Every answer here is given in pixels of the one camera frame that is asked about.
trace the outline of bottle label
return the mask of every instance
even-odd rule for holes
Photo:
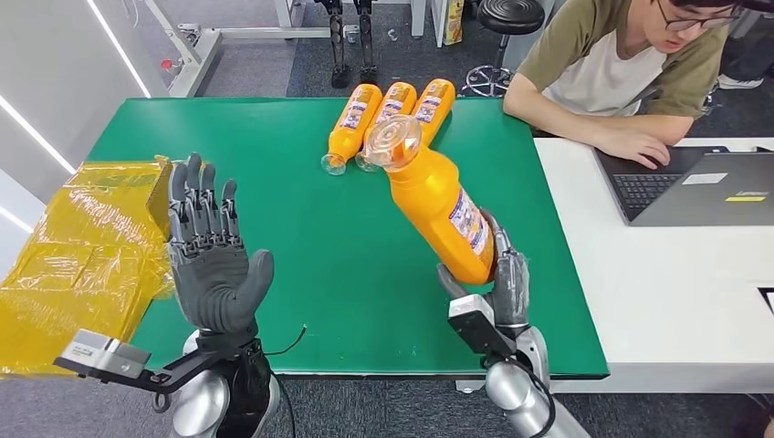
[[[372,91],[370,89],[355,89],[347,105],[347,112],[341,118],[339,126],[357,130],[362,120],[362,113],[368,108],[368,101],[371,99]]]
[[[449,220],[452,221],[457,232],[467,239],[470,249],[477,256],[481,256],[486,240],[489,238],[489,224],[463,189],[460,189],[455,208],[449,214]]]
[[[382,123],[395,114],[401,112],[401,108],[403,108],[403,102],[395,99],[385,100],[384,106],[382,107],[382,112],[379,113],[379,117],[376,118],[374,125],[378,125],[379,123]]]
[[[440,86],[431,84],[427,90],[427,95],[424,96],[424,99],[419,104],[415,118],[420,122],[430,123],[438,106],[441,105],[441,96],[444,95],[444,91],[446,91],[446,84],[441,84]]]

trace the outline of green tabletop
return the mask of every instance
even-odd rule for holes
[[[478,357],[446,322],[437,257],[392,202],[387,178],[350,163],[319,165],[344,99],[130,99],[90,161],[184,159],[198,151],[217,183],[236,178],[240,229],[252,252],[271,249],[274,284],[257,312],[278,372],[466,376]],[[461,99],[433,148],[459,167],[471,198],[488,208],[529,261],[530,322],[545,336],[560,378],[607,375],[581,283],[528,127],[501,101]],[[154,300],[131,343],[150,367],[175,359],[193,331],[174,299]]]

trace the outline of black hair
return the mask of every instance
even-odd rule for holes
[[[742,0],[669,0],[672,5],[677,7],[723,7],[740,6]]]

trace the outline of yellow plastic bag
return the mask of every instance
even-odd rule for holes
[[[173,291],[165,240],[171,164],[88,162],[46,207],[0,283],[0,376],[51,365],[78,329],[129,340]]]

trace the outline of glasses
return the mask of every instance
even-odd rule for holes
[[[658,4],[658,8],[661,9],[661,15],[664,17],[664,21],[666,22],[666,30],[671,30],[672,32],[687,30],[696,25],[700,25],[703,29],[714,29],[716,27],[730,25],[739,18],[739,14],[732,12],[730,16],[716,16],[713,18],[704,19],[670,20],[666,18],[664,7],[661,6],[661,0],[655,0],[655,2]]]

